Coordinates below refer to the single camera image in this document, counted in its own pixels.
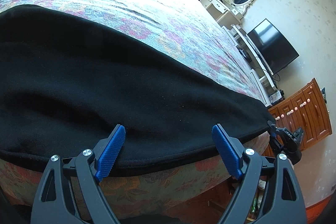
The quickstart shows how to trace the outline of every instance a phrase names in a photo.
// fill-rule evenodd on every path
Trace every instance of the tv screen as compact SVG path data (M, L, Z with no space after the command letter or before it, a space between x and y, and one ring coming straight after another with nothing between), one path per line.
M288 40L267 19L248 33L273 74L299 56Z

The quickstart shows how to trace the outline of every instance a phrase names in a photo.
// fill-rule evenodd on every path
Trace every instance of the bedspread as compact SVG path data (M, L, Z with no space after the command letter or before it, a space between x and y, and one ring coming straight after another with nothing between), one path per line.
M0 0L0 12L21 4L59 10L119 30L229 89L261 98L246 62L198 0ZM246 145L263 152L267 143L263 134ZM32 204L40 173L0 160L0 174L0 185L12 204ZM101 187L116 215L126 218L161 213L228 177L216 156L138 177L108 177ZM78 204L83 207L83 200Z

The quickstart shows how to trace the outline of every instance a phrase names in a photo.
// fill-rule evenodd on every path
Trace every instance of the silver screw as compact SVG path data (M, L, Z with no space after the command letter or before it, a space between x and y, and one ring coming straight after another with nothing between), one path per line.
M254 155L254 150L251 149L251 148L248 148L248 149L245 150L245 153L252 156L252 155Z
M84 156L90 156L92 154L92 150L91 149L85 149L84 151L83 151L83 155Z
M58 156L57 155L53 155L50 159L51 159L51 161L57 161L58 160Z
M285 154L283 154L283 153L279 154L279 158L281 160L287 160L287 156Z

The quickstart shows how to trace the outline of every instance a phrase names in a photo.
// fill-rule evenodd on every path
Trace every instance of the blue textured pad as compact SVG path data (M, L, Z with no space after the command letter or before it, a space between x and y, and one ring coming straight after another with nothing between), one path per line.
M240 159L218 126L212 128L212 139L229 174L240 179L243 176Z
M97 160L97 172L95 178L99 182L110 174L112 166L124 144L125 135L125 128L120 126L107 144L100 158Z

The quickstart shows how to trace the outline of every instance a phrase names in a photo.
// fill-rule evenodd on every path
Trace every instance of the white tv stand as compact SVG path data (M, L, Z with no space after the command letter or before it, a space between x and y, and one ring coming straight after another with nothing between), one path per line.
M261 61L260 57L258 56L256 50L253 47L253 42L251 41L251 39L245 34L242 34L241 27L237 26L237 25L231 25L231 27L235 30L235 32L237 33L237 35L235 37L233 37L233 35L230 33L230 31L226 28L225 31L227 32L227 34L231 37L231 39L233 40L233 42L235 43L236 47L240 47L240 45L237 42L237 39L239 39L239 37L242 39L242 41L244 42L244 44L246 45L246 47L250 50L250 52L252 53L253 56L251 56L252 59L254 59L259 68L262 69L262 74L263 76L260 77L257 72L251 68L251 76L256 80L256 83L261 91L261 93L263 94L264 100L263 103L266 106L270 106L271 102L269 100L269 95L267 92L267 87L271 87L272 90L276 91L278 90L277 87L275 86L273 79L271 77L271 75L267 72L267 69L264 65L264 63Z

